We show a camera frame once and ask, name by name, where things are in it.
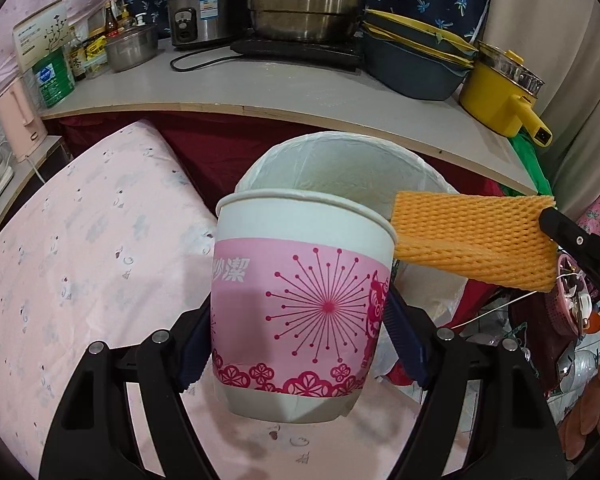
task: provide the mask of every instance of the rice cooker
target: rice cooker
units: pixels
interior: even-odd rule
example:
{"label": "rice cooker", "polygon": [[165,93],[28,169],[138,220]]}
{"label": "rice cooker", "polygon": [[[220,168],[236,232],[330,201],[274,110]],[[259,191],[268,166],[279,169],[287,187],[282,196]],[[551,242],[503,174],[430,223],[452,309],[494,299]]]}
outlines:
{"label": "rice cooker", "polygon": [[167,0],[167,7],[176,48],[238,38],[249,23],[247,0]]}

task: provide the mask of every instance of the blue gripper pad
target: blue gripper pad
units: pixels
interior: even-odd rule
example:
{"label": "blue gripper pad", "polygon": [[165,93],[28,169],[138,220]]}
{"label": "blue gripper pad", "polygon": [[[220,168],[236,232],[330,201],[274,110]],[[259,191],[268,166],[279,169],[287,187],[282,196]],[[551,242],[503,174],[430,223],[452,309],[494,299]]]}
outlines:
{"label": "blue gripper pad", "polygon": [[382,322],[386,327],[391,342],[407,375],[418,384],[427,384],[427,349],[420,342],[414,327],[411,326],[404,311],[407,305],[391,286],[384,306]]}
{"label": "blue gripper pad", "polygon": [[180,353],[178,381],[183,390],[195,383],[205,370],[211,355],[211,309],[204,308],[198,323]]}

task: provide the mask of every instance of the pink electric appliance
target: pink electric appliance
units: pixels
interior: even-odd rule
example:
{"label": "pink electric appliance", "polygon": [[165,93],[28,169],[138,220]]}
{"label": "pink electric appliance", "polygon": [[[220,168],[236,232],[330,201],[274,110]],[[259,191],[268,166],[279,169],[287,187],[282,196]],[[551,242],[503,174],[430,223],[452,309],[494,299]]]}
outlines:
{"label": "pink electric appliance", "polygon": [[37,114],[21,77],[0,94],[0,123],[13,156],[22,162],[46,137],[46,128]]}

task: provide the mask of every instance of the paper cup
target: paper cup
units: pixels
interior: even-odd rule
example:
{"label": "paper cup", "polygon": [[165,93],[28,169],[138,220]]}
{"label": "paper cup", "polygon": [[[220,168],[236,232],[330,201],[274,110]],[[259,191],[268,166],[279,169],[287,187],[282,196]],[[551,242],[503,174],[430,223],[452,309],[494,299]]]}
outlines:
{"label": "paper cup", "polygon": [[327,193],[261,189],[218,203],[211,285],[217,391],[272,422],[325,422],[355,403],[373,359],[396,235]]}

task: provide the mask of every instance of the white plastic bag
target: white plastic bag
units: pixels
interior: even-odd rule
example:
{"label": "white plastic bag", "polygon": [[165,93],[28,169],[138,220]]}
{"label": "white plastic bag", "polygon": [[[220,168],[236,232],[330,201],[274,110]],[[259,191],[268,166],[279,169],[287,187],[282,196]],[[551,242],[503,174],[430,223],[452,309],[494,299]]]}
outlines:
{"label": "white plastic bag", "polygon": [[[240,179],[236,191],[303,189],[348,198],[390,219],[399,191],[457,193],[415,153],[389,140],[346,132],[319,132],[273,146]],[[437,324],[449,322],[467,280],[442,270],[400,264],[396,287]],[[378,343],[372,373],[383,375],[397,360],[387,334]]]}

